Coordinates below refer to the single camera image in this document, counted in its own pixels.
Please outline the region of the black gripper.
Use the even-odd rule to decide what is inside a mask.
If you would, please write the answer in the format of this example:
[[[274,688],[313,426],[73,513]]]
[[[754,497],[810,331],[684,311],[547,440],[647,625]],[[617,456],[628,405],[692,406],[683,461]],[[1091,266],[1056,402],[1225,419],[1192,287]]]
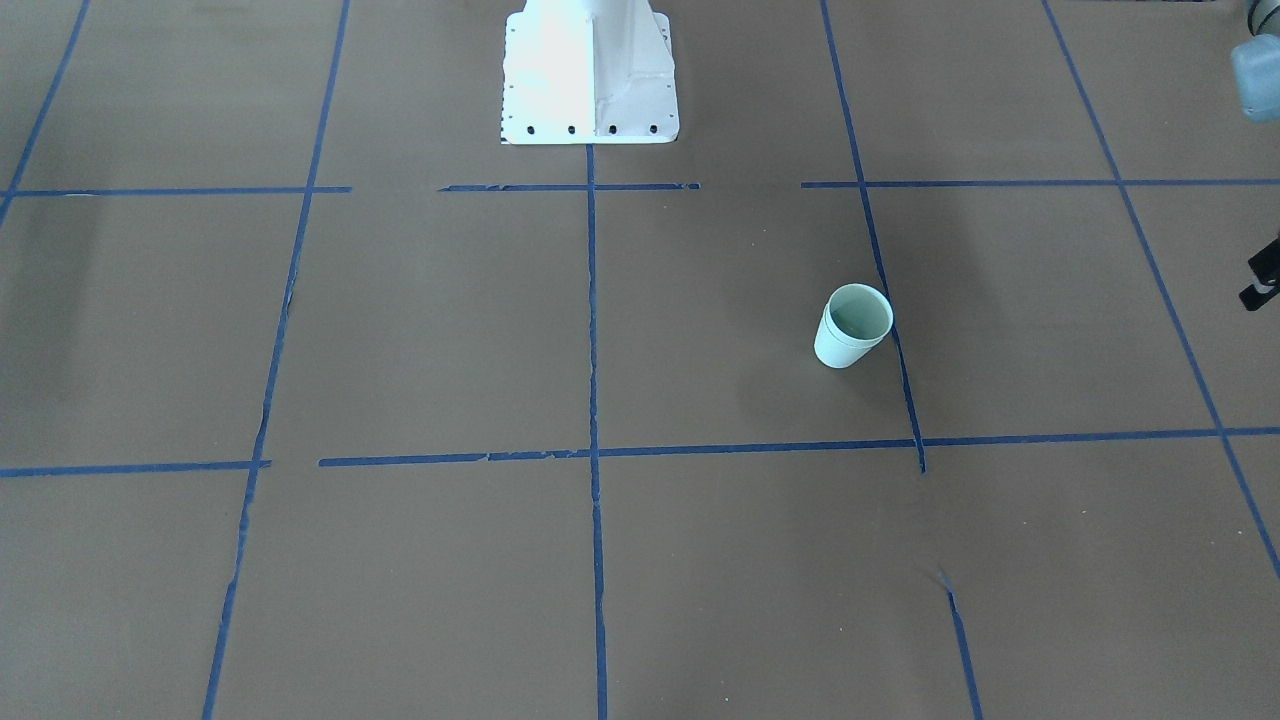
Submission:
[[[1253,284],[1239,292],[1242,306],[1257,311],[1279,296],[1280,238],[1270,241],[1249,259]]]

